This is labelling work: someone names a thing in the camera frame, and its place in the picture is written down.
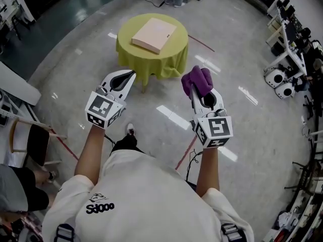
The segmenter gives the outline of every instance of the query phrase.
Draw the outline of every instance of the purple cloth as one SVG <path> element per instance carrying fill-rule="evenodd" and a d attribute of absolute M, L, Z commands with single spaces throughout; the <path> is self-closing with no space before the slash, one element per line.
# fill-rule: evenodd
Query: purple cloth
<path fill-rule="evenodd" d="M 192 84 L 195 84 L 201 96 L 204 97 L 213 88 L 210 70 L 208 68 L 200 69 L 199 66 L 194 66 L 192 71 L 182 77 L 184 92 L 190 98 Z"/>

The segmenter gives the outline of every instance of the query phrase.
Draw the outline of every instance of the round table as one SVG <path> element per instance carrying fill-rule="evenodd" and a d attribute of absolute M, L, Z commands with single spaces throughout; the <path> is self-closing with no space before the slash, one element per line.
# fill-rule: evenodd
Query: round table
<path fill-rule="evenodd" d="M 161 49 L 160 54 L 136 46 L 131 42 L 132 37 L 150 18 L 157 18 L 177 26 Z M 150 75 L 155 74 L 158 79 L 180 77 L 185 71 L 188 34 L 185 27 L 179 21 L 167 15 L 137 15 L 126 22 L 119 30 L 117 52 L 119 53 L 119 65 L 128 66 L 136 72 L 137 80 L 142 81 L 144 92 Z"/>

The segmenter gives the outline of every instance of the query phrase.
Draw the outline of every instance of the foot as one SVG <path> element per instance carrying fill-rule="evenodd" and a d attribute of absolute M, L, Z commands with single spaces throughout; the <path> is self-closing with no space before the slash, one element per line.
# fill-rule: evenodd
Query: foot
<path fill-rule="evenodd" d="M 53 183 L 53 181 L 57 177 L 57 172 L 56 171 L 51 171 L 49 172 L 49 179 L 47 180 L 48 183 Z"/>
<path fill-rule="evenodd" d="M 132 124 L 132 123 L 129 123 L 129 124 L 127 125 L 126 135 L 130 135 L 130 136 L 135 137 L 135 128 L 134 128 L 134 126 L 133 126 L 133 124 Z"/>
<path fill-rule="evenodd" d="M 184 6 L 185 3 L 182 3 L 180 6 L 174 5 L 175 8 Z"/>

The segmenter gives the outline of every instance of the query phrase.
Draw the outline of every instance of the concrete floor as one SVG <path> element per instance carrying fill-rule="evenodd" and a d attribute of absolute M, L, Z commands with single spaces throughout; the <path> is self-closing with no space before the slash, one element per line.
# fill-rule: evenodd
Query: concrete floor
<path fill-rule="evenodd" d="M 260 241 L 289 203 L 292 192 L 284 186 L 297 182 L 292 161 L 306 163 L 309 146 L 301 134 L 301 116 L 306 118 L 303 94 L 281 100 L 265 83 L 263 69 L 275 58 L 265 43 L 269 19 L 244 0 L 191 1 L 176 9 L 155 8 L 144 0 L 114 0 L 71 31 L 39 65 L 30 79 L 42 93 L 35 112 L 57 133 L 68 135 L 66 144 L 78 157 L 90 128 L 84 117 L 90 92 L 108 73 L 124 69 L 117 63 L 116 40 L 108 34 L 117 34 L 131 17 L 154 12 L 176 18 L 191 36 L 215 50 L 190 38 L 186 71 L 205 60 L 216 66 L 213 84 L 224 99 L 234 131 L 220 153 L 221 191 L 251 224 L 255 241 Z M 186 121 L 192 119 L 193 109 L 180 79 L 151 77 L 145 94 L 135 84 L 126 101 L 127 110 L 106 134 L 115 141 L 122 139 L 131 121 L 141 150 L 178 166 L 195 135 L 156 108 L 164 105 Z M 102 162 L 111 148 L 105 140 Z M 201 150 L 198 140 L 189 152 L 194 148 Z M 48 156 L 63 160 L 60 182 L 73 175 L 77 160 L 58 141 L 50 143 Z M 183 177 L 188 161 L 189 155 L 178 168 Z M 199 163 L 194 163 L 191 182 L 196 182 L 198 170 Z"/>
<path fill-rule="evenodd" d="M 18 25 L 21 40 L 14 31 L 7 38 L 0 60 L 28 80 L 47 54 L 78 24 L 112 0 L 60 0 L 27 30 Z"/>

